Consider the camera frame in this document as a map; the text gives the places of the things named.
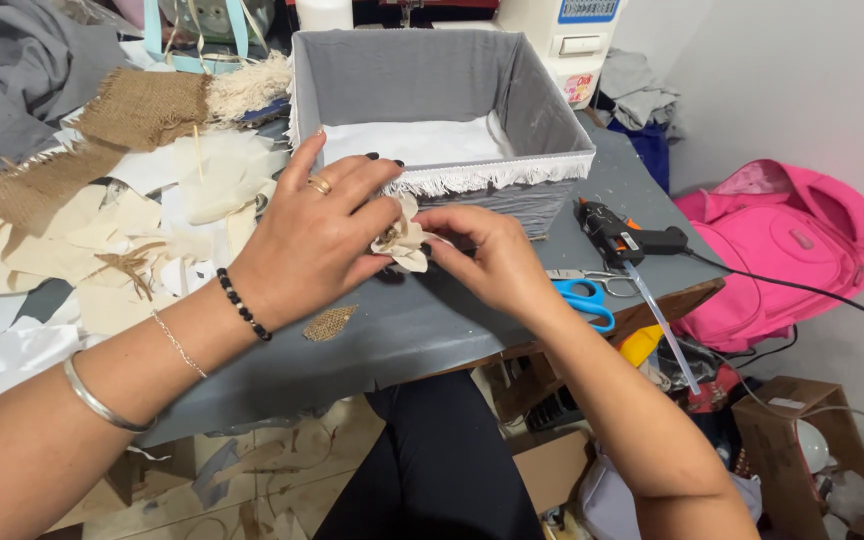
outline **scissors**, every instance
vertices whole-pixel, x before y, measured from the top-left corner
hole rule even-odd
[[[616,316],[602,305],[606,293],[602,286],[595,281],[585,278],[557,279],[552,277],[552,285],[573,310],[598,315],[606,320],[606,325],[592,325],[595,332],[602,334],[616,327]],[[573,289],[585,289],[588,295],[578,294]]]
[[[614,272],[602,272],[599,270],[546,270],[545,274],[550,280],[589,280],[595,282],[605,289],[606,293],[615,298],[634,298],[642,294],[636,286],[636,280],[625,274],[616,274]],[[631,294],[623,294],[613,289],[613,282],[625,282],[628,284],[628,289],[632,290]]]

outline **pink backpack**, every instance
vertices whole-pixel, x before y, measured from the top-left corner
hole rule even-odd
[[[675,200],[729,268],[852,298],[864,289],[864,198],[830,176],[753,161],[711,191]],[[679,319],[678,333],[724,352],[744,351],[840,302],[732,274]]]

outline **black beaded bracelet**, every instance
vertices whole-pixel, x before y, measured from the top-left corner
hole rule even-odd
[[[242,315],[246,323],[252,325],[252,331],[255,332],[255,335],[263,341],[272,341],[272,333],[265,331],[265,328],[256,322],[252,313],[249,312],[249,309],[242,303],[242,299],[239,298],[238,293],[233,289],[233,281],[229,279],[229,272],[225,268],[219,268],[215,273],[219,276],[219,285],[222,286],[222,289],[225,289],[225,296],[238,309],[239,315]]]

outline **fabric-covered box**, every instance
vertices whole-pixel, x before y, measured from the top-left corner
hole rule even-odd
[[[289,136],[324,126],[316,169],[378,152],[405,172],[386,187],[548,232],[595,146],[525,35],[493,30],[299,31]]]

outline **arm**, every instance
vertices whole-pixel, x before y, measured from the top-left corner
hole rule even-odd
[[[295,151],[269,210],[228,268],[268,331],[315,312],[392,261],[363,253],[402,215],[399,203],[362,203],[402,169],[388,159],[346,157],[318,172],[333,189],[324,195],[306,179],[325,140],[319,133]],[[258,340],[215,279],[160,316],[205,373]],[[139,425],[199,380],[154,319],[78,353],[75,366],[100,402]],[[0,539],[35,538],[51,527],[131,440],[72,392],[61,365],[0,395]]]
[[[426,230],[467,235],[475,258],[431,240],[433,258],[544,344],[635,498],[643,538],[759,538],[713,447],[675,403],[562,299],[515,218],[450,205],[420,213]]]

